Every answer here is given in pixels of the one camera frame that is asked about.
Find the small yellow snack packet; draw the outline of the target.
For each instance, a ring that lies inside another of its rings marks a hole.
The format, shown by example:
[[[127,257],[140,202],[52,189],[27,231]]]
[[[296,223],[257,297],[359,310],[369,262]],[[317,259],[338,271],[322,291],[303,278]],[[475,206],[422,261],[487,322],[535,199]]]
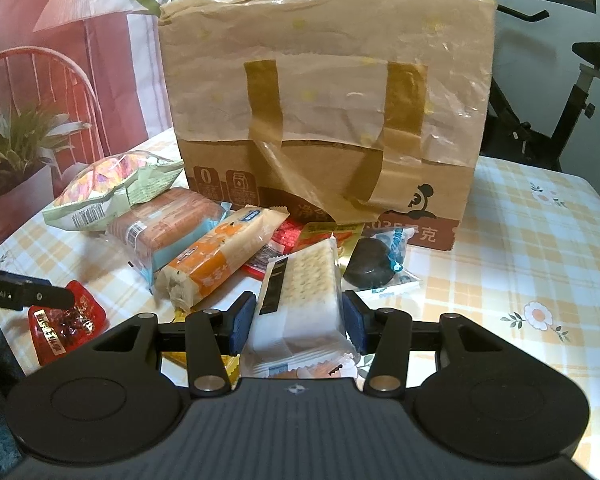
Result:
[[[221,351],[238,352],[236,316],[241,307],[205,310],[187,315],[184,322],[158,325],[160,350],[184,352],[188,392],[192,398],[224,396],[230,392]]]

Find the small red snack packet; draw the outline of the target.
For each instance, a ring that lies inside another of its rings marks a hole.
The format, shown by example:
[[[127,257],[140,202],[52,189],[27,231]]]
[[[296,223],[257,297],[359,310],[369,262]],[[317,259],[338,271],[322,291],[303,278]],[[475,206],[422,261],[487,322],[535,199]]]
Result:
[[[38,358],[44,366],[99,336],[108,326],[105,309],[78,281],[67,284],[74,296],[71,309],[30,307],[29,332]]]

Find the white cracker pack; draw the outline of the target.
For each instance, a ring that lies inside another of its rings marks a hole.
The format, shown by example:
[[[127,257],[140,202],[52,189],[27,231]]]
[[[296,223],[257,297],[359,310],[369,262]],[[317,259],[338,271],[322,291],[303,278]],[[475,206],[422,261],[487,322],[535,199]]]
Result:
[[[330,236],[270,261],[240,374],[245,378],[355,377],[360,358],[343,326],[337,243]]]

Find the orange-labelled bread pack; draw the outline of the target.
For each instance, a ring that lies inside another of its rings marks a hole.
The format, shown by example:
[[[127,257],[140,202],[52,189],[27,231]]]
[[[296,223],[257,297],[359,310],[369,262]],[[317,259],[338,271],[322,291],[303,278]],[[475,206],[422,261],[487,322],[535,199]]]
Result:
[[[157,292],[189,313],[268,244],[288,216],[286,207],[232,212],[159,271]]]

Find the dark bun blue wrapper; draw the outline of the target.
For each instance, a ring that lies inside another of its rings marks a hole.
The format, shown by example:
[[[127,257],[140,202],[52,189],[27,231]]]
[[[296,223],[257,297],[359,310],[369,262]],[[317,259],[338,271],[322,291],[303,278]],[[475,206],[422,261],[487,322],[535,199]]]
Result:
[[[344,269],[342,289],[381,294],[403,285],[418,285],[419,278],[405,263],[407,245],[414,234],[412,226],[366,232]]]

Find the red flat snack packet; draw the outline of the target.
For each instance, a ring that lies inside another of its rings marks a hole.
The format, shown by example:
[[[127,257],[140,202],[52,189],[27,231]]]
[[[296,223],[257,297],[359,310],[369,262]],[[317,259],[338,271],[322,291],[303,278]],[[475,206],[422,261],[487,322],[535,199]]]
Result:
[[[291,218],[286,219],[271,239],[242,266],[242,270],[252,278],[262,281],[268,262],[290,254],[298,242],[302,229],[302,223]]]

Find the brown sliced bread pack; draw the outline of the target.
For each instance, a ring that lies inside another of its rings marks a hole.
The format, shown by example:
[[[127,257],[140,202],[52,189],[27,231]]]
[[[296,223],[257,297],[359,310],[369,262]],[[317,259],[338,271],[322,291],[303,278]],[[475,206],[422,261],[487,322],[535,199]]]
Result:
[[[229,212],[230,203],[214,202],[188,188],[170,188],[114,219],[106,235],[124,250],[128,263],[152,287],[164,266]]]

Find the green veggie chips bag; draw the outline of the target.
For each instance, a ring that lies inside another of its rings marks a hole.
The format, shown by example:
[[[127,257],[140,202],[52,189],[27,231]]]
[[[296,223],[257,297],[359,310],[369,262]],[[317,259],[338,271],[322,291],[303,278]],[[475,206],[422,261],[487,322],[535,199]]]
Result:
[[[77,174],[42,211],[48,226],[104,232],[114,219],[166,192],[184,162],[148,151],[128,151],[94,162]]]

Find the potted green plant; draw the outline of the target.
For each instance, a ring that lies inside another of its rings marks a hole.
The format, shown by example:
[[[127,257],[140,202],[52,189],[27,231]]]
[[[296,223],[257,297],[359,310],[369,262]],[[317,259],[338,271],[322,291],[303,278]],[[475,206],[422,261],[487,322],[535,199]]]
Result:
[[[90,127],[40,106],[0,112],[0,244],[53,200],[57,154]]]

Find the checkered tablecloth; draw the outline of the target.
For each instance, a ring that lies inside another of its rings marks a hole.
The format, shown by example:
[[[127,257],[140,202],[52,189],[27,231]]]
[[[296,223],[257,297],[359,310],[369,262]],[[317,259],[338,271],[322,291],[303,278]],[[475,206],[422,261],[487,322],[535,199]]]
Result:
[[[414,320],[444,312],[471,318],[574,380],[590,422],[574,459],[600,479],[600,196],[585,180],[480,157],[464,217],[449,252],[410,246],[407,270],[419,289],[380,292],[371,308]],[[46,226],[37,214],[0,246],[0,269],[81,282],[109,326],[138,312],[171,322],[126,253],[105,237]]]

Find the black exercise bike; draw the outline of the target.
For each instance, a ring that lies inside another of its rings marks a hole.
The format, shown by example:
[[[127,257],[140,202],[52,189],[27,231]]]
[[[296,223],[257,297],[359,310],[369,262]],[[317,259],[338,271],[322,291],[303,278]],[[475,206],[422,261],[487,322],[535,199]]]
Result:
[[[500,6],[482,154],[600,184],[600,16]]]

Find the brown cardboard box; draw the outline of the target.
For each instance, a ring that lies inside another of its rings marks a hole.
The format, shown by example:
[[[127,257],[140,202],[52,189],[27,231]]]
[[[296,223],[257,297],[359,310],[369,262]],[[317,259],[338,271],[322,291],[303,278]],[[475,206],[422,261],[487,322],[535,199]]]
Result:
[[[483,136],[494,0],[175,0],[158,32],[189,186],[453,247]]]

